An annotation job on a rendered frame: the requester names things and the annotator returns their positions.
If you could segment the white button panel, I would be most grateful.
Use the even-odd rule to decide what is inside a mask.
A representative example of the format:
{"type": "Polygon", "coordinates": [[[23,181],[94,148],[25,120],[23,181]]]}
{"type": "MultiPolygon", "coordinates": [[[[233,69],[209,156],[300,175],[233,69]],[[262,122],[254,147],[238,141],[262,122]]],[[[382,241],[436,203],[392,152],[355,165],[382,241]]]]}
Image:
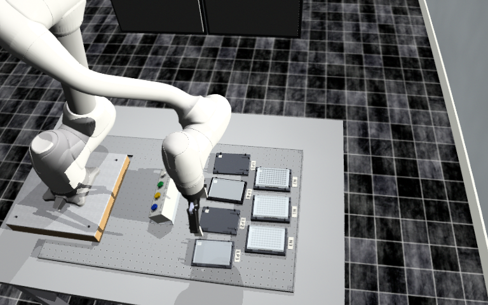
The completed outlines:
{"type": "Polygon", "coordinates": [[[149,218],[151,224],[173,225],[179,204],[180,193],[165,168],[161,169],[149,218]]]}

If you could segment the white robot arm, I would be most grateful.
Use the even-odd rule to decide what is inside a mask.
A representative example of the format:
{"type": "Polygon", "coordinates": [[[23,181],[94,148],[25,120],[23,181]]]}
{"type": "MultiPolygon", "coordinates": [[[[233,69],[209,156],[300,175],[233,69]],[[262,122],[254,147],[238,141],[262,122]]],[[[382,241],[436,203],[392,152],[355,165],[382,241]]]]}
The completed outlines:
{"type": "Polygon", "coordinates": [[[85,5],[86,0],[0,0],[0,46],[61,82],[66,98],[61,126],[36,135],[29,146],[32,167],[49,187],[43,199],[54,201],[58,211],[66,203],[85,204],[100,173],[86,162],[116,118],[105,97],[162,102],[175,110],[183,130],[165,137],[163,163],[180,193],[198,193],[207,158],[229,124],[229,102],[217,94],[194,97],[164,83],[89,70],[80,31],[85,5]]]}

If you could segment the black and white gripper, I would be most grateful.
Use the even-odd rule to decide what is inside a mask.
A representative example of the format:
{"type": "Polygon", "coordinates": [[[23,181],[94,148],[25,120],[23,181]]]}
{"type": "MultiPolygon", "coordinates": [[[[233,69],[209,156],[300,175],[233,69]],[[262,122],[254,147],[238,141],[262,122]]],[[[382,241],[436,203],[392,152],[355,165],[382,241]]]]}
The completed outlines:
{"type": "Polygon", "coordinates": [[[190,208],[187,208],[187,214],[189,219],[189,229],[190,233],[194,233],[195,236],[203,236],[202,230],[199,225],[199,208],[200,208],[200,198],[208,198],[206,188],[207,185],[204,184],[201,191],[193,195],[181,194],[185,199],[187,199],[190,208]],[[197,205],[198,206],[195,206],[197,205]]]}

